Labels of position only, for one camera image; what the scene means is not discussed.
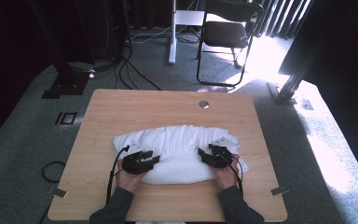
hand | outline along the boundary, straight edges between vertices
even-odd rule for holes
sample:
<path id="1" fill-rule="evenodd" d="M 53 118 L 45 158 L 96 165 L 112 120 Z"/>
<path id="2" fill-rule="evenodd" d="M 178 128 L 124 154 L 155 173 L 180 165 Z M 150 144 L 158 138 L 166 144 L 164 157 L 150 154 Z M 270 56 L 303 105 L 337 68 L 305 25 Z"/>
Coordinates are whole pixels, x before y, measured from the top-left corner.
<path id="1" fill-rule="evenodd" d="M 239 155 L 235 155 L 235 154 L 233 154 L 232 156 L 237 160 L 240 157 Z M 231 166 L 232 168 L 234 168 L 236 173 L 238 173 L 237 160 L 234 159 L 232 160 L 231 163 Z M 237 176 L 236 174 L 234 174 L 234 172 L 232 172 L 229 166 L 223 169 L 214 168 L 212 166 L 209 167 L 214 172 L 214 175 L 216 176 L 217 185 L 219 186 L 220 189 L 226 189 L 232 186 L 237 186 Z"/>
<path id="2" fill-rule="evenodd" d="M 123 167 L 123 160 L 117 161 L 118 170 L 121 170 Z M 136 189 L 138 188 L 139 183 L 141 182 L 141 179 L 147 174 L 147 172 L 144 172 L 140 175 L 132 175 L 130 173 L 127 173 L 125 170 L 121 171 L 116 175 L 116 182 L 117 186 L 121 187 L 123 189 L 126 189 L 127 191 L 134 193 Z"/>

crumpled white cloth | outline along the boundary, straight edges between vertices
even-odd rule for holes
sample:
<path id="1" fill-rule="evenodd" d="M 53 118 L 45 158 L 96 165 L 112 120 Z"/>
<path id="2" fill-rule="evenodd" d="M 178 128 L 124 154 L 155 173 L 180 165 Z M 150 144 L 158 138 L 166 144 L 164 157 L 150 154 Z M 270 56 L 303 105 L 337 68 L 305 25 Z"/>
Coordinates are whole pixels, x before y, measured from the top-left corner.
<path id="1" fill-rule="evenodd" d="M 201 161 L 198 148 L 211 154 L 208 145 L 227 147 L 233 154 L 238 153 L 238 138 L 227 129 L 204 128 L 192 125 L 169 126 L 116 136 L 113 140 L 117 153 L 127 145 L 128 152 L 120 158 L 137 151 L 153 151 L 153 157 L 160 156 L 153 170 L 144 176 L 147 184 L 192 184 L 215 179 L 212 170 Z M 249 171 L 248 165 L 240 158 L 239 170 Z"/>

chair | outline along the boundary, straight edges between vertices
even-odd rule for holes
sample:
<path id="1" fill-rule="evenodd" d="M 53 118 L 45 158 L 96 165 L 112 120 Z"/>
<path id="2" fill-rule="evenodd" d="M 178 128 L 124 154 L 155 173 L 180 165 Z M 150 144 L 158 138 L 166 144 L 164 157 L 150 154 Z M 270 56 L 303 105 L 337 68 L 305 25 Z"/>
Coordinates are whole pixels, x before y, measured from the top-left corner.
<path id="1" fill-rule="evenodd" d="M 228 0 L 214 0 L 208 3 L 202 22 L 200 44 L 197 53 L 197 81 L 199 83 L 226 87 L 235 87 L 241 83 L 243 73 L 245 71 L 246 61 L 252 46 L 254 30 L 263 17 L 263 11 L 263 7 L 256 3 L 233 2 Z M 225 19 L 225 21 L 207 20 L 208 15 L 216 15 Z M 235 56 L 234 49 L 241 49 L 242 51 L 247 48 L 245 62 L 242 66 L 241 78 L 237 83 L 229 84 L 204 81 L 200 78 L 200 62 L 202 52 L 222 53 L 203 50 L 203 44 L 210 47 L 230 48 L 236 67 L 241 66 L 238 65 L 238 56 Z"/>

gray carpet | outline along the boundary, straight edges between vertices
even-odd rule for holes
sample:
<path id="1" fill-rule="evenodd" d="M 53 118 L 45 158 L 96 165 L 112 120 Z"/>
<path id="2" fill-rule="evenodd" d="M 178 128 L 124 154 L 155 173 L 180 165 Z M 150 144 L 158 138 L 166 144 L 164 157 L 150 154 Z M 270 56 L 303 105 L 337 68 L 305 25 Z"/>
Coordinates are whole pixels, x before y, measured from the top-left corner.
<path id="1" fill-rule="evenodd" d="M 358 164 L 317 88 L 304 84 L 296 95 L 310 99 L 314 110 L 275 105 L 267 79 L 273 81 L 282 76 L 249 73 L 234 90 L 202 86 L 196 80 L 197 45 L 178 42 L 175 65 L 168 65 L 168 50 L 169 40 L 164 38 L 133 44 L 130 61 L 165 91 L 252 94 L 278 181 L 290 189 L 283 194 L 288 212 L 283 223 L 358 223 Z M 207 65 L 202 68 L 206 77 L 224 81 L 240 72 L 230 62 L 217 67 L 222 59 L 212 55 L 204 59 Z M 74 65 L 90 67 L 83 63 Z M 94 90 L 127 88 L 120 80 L 116 84 L 114 71 L 99 72 L 89 80 L 83 95 L 42 100 L 56 75 L 51 66 L 36 77 L 0 129 L 0 223 L 39 223 L 41 219 L 43 223 L 83 223 L 55 222 L 44 217 L 53 197 L 49 190 L 57 184 L 46 181 L 41 170 L 52 161 L 66 162 Z M 130 83 L 126 66 L 122 75 Z M 155 89 L 131 68 L 130 75 L 139 89 Z M 60 113 L 72 112 L 77 113 L 73 125 L 55 124 Z M 322 144 L 310 141 L 315 136 Z M 341 176 L 342 170 L 349 177 Z M 61 167 L 55 166 L 51 174 L 59 176 L 61 171 Z M 334 184 L 334 177 L 339 186 Z"/>

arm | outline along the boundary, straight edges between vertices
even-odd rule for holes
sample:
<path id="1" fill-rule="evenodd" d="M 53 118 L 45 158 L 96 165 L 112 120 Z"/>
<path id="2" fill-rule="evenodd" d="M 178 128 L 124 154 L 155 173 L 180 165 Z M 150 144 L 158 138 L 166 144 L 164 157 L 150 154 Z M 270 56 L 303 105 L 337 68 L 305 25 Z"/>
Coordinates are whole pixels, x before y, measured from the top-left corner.
<path id="1" fill-rule="evenodd" d="M 118 170 L 122 169 L 122 163 L 123 160 L 118 161 Z M 138 188 L 144 175 L 146 175 L 146 173 L 140 175 L 131 175 L 125 171 L 118 173 L 116 175 L 117 187 L 115 188 L 115 192 L 104 208 L 89 217 L 89 223 L 125 223 L 127 213 L 132 204 L 134 192 Z"/>
<path id="2" fill-rule="evenodd" d="M 237 160 L 233 160 L 231 166 L 238 173 Z M 220 191 L 218 197 L 223 207 L 223 213 L 227 224 L 259 224 L 264 223 L 264 218 L 250 208 L 243 200 L 237 187 L 237 177 L 229 167 L 213 170 Z"/>

